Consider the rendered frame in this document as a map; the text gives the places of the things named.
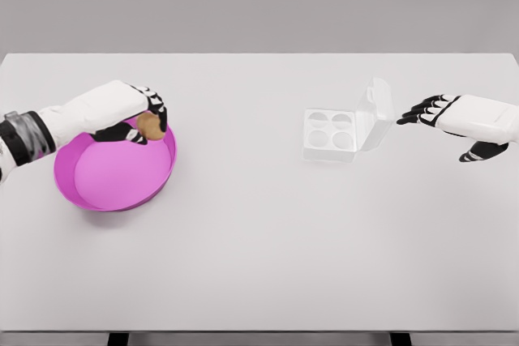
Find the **pink round bowl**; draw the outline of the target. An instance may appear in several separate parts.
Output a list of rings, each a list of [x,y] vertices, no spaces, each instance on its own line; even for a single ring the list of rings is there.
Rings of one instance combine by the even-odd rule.
[[[98,143],[91,135],[73,138],[56,154],[54,180],[63,197],[88,211],[126,211],[165,186],[177,157],[173,131],[140,146],[129,141]]]

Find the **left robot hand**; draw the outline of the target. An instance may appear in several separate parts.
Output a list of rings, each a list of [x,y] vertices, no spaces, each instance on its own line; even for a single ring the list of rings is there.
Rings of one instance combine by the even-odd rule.
[[[168,113],[162,97],[148,87],[133,86],[120,80],[105,83],[71,101],[79,115],[80,129],[98,143],[129,141],[145,145],[150,134],[164,134]],[[151,113],[159,123],[151,131],[131,126],[127,120]]]

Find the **clear plastic egg box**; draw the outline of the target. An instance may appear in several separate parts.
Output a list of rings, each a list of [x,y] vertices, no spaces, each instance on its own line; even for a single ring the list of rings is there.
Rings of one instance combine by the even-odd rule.
[[[302,157],[309,161],[350,163],[359,152],[377,148],[395,121],[389,84],[373,78],[353,111],[305,110]]]

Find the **brown egg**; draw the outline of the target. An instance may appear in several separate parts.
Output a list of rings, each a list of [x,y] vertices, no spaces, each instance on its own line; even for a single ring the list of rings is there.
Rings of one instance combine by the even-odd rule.
[[[148,140],[158,141],[165,137],[160,118],[151,112],[142,113],[136,118],[136,128]]]

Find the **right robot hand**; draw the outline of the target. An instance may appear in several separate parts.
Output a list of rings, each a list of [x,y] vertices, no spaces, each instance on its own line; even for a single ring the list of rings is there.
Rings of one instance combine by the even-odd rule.
[[[473,95],[430,96],[403,113],[400,126],[423,124],[457,137],[473,139],[462,163],[490,160],[519,145],[519,105]]]

